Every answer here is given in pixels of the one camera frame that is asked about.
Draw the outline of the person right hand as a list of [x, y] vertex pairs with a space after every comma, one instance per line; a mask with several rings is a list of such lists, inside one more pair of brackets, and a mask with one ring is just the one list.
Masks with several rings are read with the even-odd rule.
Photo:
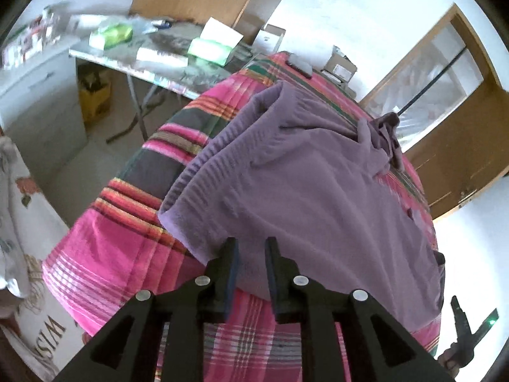
[[452, 377], [456, 378], [459, 371], [474, 359], [474, 350], [452, 343], [437, 359], [438, 363]]

